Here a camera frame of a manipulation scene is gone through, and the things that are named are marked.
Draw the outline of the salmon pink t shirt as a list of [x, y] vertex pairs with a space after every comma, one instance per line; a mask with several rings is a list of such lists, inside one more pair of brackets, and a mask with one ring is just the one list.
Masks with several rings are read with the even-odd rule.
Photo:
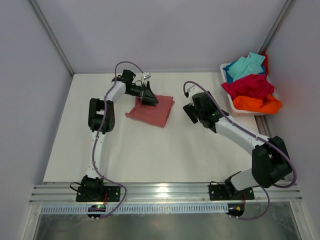
[[136, 98], [135, 106], [125, 116], [152, 126], [164, 128], [175, 101], [172, 96], [157, 95], [156, 98], [158, 100], [156, 106], [142, 104], [142, 101]]

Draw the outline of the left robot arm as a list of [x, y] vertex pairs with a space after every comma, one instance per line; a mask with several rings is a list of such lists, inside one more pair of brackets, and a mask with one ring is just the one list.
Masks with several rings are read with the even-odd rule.
[[155, 107], [159, 101], [151, 90], [151, 74], [143, 72], [140, 80], [134, 82], [136, 74], [131, 70], [123, 70], [121, 75], [112, 79], [112, 85], [101, 98], [91, 98], [89, 101], [88, 127], [92, 136], [91, 160], [86, 174], [77, 189], [77, 202], [101, 202], [108, 194], [105, 188], [105, 177], [100, 170], [103, 165], [104, 150], [110, 132], [115, 127], [115, 103], [123, 95], [138, 98], [142, 104]]

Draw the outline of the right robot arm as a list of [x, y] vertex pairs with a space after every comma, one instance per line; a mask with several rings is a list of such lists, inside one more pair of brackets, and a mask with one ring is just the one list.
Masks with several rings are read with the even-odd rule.
[[237, 123], [212, 101], [210, 92], [187, 92], [190, 102], [183, 110], [196, 123], [236, 143], [251, 156], [251, 168], [239, 171], [224, 181], [224, 193], [235, 199], [249, 188], [269, 188], [293, 172], [284, 141], [269, 138]]

